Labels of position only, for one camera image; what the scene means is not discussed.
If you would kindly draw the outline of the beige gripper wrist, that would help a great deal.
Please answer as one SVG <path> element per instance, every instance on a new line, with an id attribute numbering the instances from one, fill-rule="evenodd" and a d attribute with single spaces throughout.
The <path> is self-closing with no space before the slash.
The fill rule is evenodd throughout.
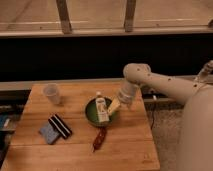
<path id="1" fill-rule="evenodd" d="M 138 90 L 137 85 L 132 84 L 127 80 L 125 80 L 118 91 L 117 95 L 118 98 L 114 98 L 107 109 L 108 115 L 111 116 L 112 113 L 115 112 L 120 107 L 121 103 L 125 104 L 128 108 L 130 108 L 135 98 L 137 90 Z"/>

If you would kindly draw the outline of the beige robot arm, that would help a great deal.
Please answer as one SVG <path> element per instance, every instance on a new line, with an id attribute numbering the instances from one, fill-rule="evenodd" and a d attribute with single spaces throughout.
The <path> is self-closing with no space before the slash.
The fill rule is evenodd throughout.
<path id="1" fill-rule="evenodd" d="M 213 171 L 213 85 L 205 83 L 213 71 L 207 62 L 193 81 L 153 73 L 148 64 L 130 63 L 123 69 L 124 82 L 108 107 L 131 105 L 139 86 L 148 85 L 184 106 L 175 171 Z"/>

